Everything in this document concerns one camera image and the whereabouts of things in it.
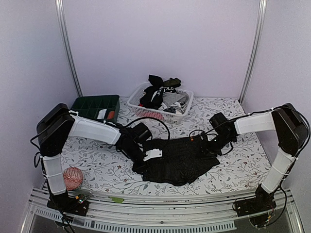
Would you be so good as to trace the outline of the right robot arm white sleeves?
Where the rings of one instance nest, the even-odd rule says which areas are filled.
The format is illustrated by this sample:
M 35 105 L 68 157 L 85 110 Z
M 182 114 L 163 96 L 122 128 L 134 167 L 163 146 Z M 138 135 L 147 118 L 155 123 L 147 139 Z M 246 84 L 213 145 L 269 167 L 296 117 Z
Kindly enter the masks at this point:
M 272 195 L 287 178 L 298 156 L 311 139 L 306 117 L 291 103 L 228 119 L 231 135 L 256 133 L 268 153 L 271 168 L 257 193 Z

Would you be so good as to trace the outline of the left robot arm white sleeves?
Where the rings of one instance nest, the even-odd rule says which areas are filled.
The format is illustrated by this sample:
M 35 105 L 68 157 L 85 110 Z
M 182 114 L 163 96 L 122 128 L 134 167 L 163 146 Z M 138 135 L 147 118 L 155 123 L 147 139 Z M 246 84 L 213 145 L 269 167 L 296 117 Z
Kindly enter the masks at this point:
M 43 175 L 55 195 L 66 191 L 61 153 L 68 137 L 91 139 L 116 147 L 122 135 L 132 138 L 138 146 L 151 136 L 143 123 L 131 128 L 118 123 L 99 122 L 79 116 L 78 112 L 69 110 L 63 103 L 56 105 L 38 123 L 36 130 Z

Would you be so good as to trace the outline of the robot arm white sleeves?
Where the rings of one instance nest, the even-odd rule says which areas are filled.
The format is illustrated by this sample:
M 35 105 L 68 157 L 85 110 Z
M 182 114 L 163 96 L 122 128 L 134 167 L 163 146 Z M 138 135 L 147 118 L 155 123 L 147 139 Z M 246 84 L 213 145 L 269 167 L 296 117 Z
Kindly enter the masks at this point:
M 132 138 L 138 146 L 151 136 L 143 123 L 131 128 L 118 123 L 99 122 L 79 116 L 78 112 L 69 110 L 63 103 L 56 105 L 38 123 L 36 130 L 43 175 L 55 195 L 66 191 L 61 153 L 68 137 L 91 139 L 116 147 L 122 135 Z
M 306 117 L 291 103 L 228 119 L 231 135 L 256 133 L 268 153 L 271 168 L 257 193 L 272 195 L 287 178 L 298 156 L 311 139 Z

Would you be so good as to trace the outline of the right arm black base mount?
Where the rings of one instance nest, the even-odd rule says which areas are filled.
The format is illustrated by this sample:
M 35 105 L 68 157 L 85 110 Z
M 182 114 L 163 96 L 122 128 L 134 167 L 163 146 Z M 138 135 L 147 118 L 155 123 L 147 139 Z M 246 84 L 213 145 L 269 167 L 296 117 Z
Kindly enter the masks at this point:
M 274 195 L 257 193 L 254 198 L 236 200 L 233 203 L 233 210 L 238 216 L 257 214 L 276 208 Z

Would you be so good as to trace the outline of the white underwear with black trim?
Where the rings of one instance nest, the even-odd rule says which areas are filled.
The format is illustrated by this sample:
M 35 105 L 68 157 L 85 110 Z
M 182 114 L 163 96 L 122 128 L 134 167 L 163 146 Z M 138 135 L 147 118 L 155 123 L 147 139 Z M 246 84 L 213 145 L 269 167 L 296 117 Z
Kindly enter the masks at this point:
M 101 109 L 98 111 L 97 119 L 105 119 L 106 109 Z

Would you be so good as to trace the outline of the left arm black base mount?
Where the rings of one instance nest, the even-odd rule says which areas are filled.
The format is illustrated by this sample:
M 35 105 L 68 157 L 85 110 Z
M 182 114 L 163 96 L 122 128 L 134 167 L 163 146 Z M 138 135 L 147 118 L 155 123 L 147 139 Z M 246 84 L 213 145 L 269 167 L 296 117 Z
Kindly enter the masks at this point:
M 58 210 L 60 213 L 69 213 L 78 216 L 86 216 L 89 208 L 89 195 L 78 194 L 74 197 L 68 195 L 67 190 L 65 193 L 55 195 L 52 193 L 48 186 L 49 200 L 47 207 Z

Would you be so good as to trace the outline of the black pinstriped underwear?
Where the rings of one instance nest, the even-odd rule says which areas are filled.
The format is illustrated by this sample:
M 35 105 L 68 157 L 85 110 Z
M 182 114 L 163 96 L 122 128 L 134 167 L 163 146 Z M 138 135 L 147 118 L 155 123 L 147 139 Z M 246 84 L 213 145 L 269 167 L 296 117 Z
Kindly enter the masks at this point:
M 132 170 L 148 182 L 169 183 L 174 186 L 191 184 L 220 164 L 217 155 L 208 152 L 206 144 L 207 140 L 198 135 L 145 141 L 144 151 L 136 151 L 130 156 L 134 163 Z M 144 161 L 145 153 L 152 149 L 161 150 L 162 156 Z

